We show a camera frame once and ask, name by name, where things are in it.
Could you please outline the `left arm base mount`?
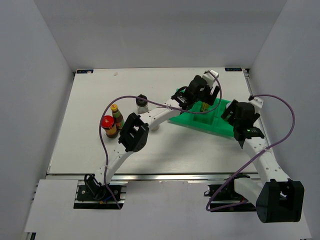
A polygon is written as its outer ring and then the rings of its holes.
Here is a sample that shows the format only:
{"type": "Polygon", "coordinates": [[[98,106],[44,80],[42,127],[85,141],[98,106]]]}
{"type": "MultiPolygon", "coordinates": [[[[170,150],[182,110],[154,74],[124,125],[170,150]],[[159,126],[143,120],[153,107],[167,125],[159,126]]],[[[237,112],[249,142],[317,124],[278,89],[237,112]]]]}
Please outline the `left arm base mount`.
{"type": "Polygon", "coordinates": [[[76,210],[120,210],[126,198],[125,185],[99,183],[94,174],[86,174],[78,183],[73,208],[76,210]]]}

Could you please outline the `yellow-cap brown sauce bottle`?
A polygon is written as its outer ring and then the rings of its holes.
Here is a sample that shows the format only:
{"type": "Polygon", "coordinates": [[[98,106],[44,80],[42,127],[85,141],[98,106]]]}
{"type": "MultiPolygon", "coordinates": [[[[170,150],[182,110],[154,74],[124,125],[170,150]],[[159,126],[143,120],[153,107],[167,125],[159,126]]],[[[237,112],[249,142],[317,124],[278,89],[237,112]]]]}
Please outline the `yellow-cap brown sauce bottle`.
{"type": "Polygon", "coordinates": [[[115,125],[116,125],[117,129],[119,131],[121,131],[123,129],[124,124],[125,124],[124,117],[116,104],[112,104],[110,106],[110,109],[112,111],[112,116],[113,116],[115,125]]]}

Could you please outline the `small brown yellow-label bottle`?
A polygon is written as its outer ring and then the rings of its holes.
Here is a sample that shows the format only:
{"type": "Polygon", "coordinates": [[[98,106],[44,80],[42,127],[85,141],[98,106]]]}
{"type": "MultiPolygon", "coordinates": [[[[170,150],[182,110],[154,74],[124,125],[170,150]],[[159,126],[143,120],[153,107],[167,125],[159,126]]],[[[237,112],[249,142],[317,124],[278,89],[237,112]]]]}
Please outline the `small brown yellow-label bottle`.
{"type": "Polygon", "coordinates": [[[200,112],[207,112],[209,110],[210,105],[206,102],[202,102],[200,107],[200,112]]]}

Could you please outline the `glass shaker black knob lid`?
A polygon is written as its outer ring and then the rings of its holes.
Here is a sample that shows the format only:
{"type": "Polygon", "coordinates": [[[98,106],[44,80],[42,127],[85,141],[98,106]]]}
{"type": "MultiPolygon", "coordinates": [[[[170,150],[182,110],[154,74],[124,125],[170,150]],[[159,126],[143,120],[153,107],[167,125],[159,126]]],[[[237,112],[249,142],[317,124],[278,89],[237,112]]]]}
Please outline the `glass shaker black knob lid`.
{"type": "Polygon", "coordinates": [[[140,94],[137,97],[138,98],[135,100],[137,113],[139,115],[147,113],[149,111],[149,106],[147,102],[148,98],[143,94],[140,94]]]}

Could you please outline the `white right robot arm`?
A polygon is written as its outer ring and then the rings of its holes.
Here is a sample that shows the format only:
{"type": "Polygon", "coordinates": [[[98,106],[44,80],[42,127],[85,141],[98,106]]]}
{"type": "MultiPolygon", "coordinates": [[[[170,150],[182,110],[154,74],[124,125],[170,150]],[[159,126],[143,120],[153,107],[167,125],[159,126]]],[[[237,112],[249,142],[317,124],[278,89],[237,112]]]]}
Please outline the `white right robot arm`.
{"type": "Polygon", "coordinates": [[[282,170],[267,148],[263,132],[254,126],[262,106],[263,100],[258,97],[249,102],[233,100],[221,115],[233,127],[240,147],[254,159],[253,165],[262,183],[258,185],[250,178],[237,177],[225,187],[225,192],[233,200],[240,196],[247,199],[263,223],[299,222],[305,189],[300,181],[292,180],[282,170]]]}

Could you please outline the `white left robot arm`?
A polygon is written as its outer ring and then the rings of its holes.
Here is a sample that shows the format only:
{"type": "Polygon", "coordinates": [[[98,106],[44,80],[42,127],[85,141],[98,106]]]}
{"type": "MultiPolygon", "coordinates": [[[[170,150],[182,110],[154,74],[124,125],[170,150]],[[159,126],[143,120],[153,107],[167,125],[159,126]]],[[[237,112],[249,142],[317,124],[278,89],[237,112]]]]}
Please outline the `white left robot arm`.
{"type": "Polygon", "coordinates": [[[198,101],[210,106],[213,105],[217,95],[222,94],[218,78],[219,74],[216,71],[207,70],[202,76],[196,75],[188,86],[179,88],[163,104],[147,99],[147,102],[156,105],[157,108],[141,115],[133,112],[127,117],[119,133],[118,144],[114,149],[115,156],[111,159],[109,159],[108,151],[100,132],[99,138],[105,153],[105,163],[99,181],[95,178],[95,174],[87,174],[84,177],[84,183],[88,187],[90,196],[96,200],[105,196],[105,189],[124,161],[130,155],[145,147],[150,129],[182,113],[201,115],[202,112],[190,111],[198,101]]]}

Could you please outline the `red-lid sauce jar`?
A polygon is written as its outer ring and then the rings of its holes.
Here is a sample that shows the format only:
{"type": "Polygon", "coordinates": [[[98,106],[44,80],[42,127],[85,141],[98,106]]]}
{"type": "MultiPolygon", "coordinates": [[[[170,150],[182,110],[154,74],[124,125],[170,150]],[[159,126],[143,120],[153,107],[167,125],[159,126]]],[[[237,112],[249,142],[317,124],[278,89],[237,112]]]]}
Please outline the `red-lid sauce jar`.
{"type": "Polygon", "coordinates": [[[116,138],[118,136],[118,129],[114,118],[111,115],[105,115],[102,119],[101,127],[104,129],[108,138],[116,138]]]}

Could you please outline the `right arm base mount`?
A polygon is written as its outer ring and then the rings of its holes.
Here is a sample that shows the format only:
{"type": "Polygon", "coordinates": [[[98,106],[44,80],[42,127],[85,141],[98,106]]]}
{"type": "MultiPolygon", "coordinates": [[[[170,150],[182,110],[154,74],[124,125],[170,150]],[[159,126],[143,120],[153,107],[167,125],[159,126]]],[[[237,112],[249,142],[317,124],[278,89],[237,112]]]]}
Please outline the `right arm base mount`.
{"type": "MultiPolygon", "coordinates": [[[[208,190],[206,190],[203,195],[205,197],[211,198],[213,194],[218,190],[218,188],[230,177],[230,175],[214,175],[214,178],[209,178],[208,190]]],[[[224,205],[231,205],[240,202],[245,202],[241,205],[230,206],[223,209],[219,209],[216,212],[256,212],[255,206],[250,203],[242,195],[238,194],[234,190],[234,181],[239,178],[248,178],[253,181],[260,182],[260,177],[257,174],[245,174],[239,173],[235,178],[233,178],[222,190],[217,194],[214,200],[210,203],[211,208],[222,207],[224,205]]]]}

